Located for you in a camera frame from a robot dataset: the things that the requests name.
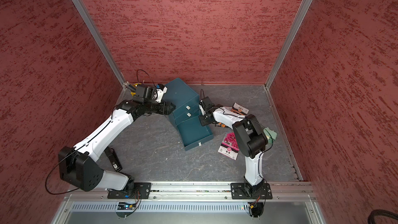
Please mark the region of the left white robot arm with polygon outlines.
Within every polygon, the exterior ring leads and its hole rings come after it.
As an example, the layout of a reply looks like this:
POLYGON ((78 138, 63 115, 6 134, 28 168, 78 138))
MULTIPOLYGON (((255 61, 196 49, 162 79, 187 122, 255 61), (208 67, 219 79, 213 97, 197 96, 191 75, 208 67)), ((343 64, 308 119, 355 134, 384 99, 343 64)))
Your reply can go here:
POLYGON ((119 198, 132 198, 136 195, 134 178, 121 172, 103 170, 97 161, 113 140, 139 117, 170 115, 175 108, 171 102, 120 102, 111 116, 88 137, 74 147, 65 146, 60 150, 56 169, 61 180, 85 192, 105 189, 110 194, 116 193, 119 198))

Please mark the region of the pink flower seed bag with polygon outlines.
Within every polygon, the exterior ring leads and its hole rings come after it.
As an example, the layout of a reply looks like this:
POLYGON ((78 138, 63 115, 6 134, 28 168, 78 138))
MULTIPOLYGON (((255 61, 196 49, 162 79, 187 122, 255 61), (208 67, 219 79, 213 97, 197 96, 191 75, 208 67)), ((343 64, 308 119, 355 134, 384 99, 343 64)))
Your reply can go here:
POLYGON ((237 159, 239 148, 234 133, 228 133, 226 135, 218 149, 218 152, 230 159, 237 159))

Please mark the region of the teal drawer cabinet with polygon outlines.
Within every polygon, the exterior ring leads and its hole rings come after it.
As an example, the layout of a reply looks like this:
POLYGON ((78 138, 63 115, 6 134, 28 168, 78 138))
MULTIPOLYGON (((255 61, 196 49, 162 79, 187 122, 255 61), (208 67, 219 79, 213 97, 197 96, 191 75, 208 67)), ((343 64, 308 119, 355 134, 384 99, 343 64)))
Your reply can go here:
POLYGON ((176 78, 165 85, 167 92, 163 100, 175 105, 169 121, 176 128, 182 122, 199 115, 199 95, 180 78, 176 78))

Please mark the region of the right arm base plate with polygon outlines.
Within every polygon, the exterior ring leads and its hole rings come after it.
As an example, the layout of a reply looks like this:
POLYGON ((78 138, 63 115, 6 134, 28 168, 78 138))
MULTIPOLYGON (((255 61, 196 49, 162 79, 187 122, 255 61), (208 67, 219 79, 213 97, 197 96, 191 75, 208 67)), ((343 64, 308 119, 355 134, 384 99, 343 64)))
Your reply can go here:
POLYGON ((271 200, 273 198, 270 185, 265 182, 255 186, 249 183, 231 183, 230 186, 231 196, 234 200, 271 200))

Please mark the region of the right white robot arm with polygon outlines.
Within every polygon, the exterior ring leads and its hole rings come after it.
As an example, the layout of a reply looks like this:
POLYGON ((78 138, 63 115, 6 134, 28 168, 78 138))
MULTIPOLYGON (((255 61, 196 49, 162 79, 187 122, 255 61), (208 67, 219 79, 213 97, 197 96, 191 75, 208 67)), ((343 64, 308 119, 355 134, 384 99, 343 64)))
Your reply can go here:
POLYGON ((244 116, 221 105, 205 107, 200 104, 199 109, 202 126, 220 123, 233 130, 239 151, 245 156, 245 182, 252 187, 263 184, 262 155, 268 151, 266 146, 274 143, 271 130, 252 114, 244 116))

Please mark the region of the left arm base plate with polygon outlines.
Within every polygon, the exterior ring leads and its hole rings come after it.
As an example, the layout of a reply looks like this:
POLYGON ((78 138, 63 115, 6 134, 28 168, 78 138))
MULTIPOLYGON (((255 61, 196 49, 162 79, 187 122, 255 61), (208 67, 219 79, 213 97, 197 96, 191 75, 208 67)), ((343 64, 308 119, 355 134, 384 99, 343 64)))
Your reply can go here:
POLYGON ((123 190, 108 190, 108 199, 137 200, 148 199, 151 192, 152 183, 129 183, 123 190))

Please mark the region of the teal bottom drawer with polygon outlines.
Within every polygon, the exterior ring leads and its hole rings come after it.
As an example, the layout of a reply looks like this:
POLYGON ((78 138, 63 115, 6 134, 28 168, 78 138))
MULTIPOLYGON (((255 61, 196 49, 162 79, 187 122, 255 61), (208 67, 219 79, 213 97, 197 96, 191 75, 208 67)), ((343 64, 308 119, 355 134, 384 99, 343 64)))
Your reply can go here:
POLYGON ((209 126, 202 126, 199 117, 183 121, 177 126, 185 151, 202 146, 214 137, 209 126))

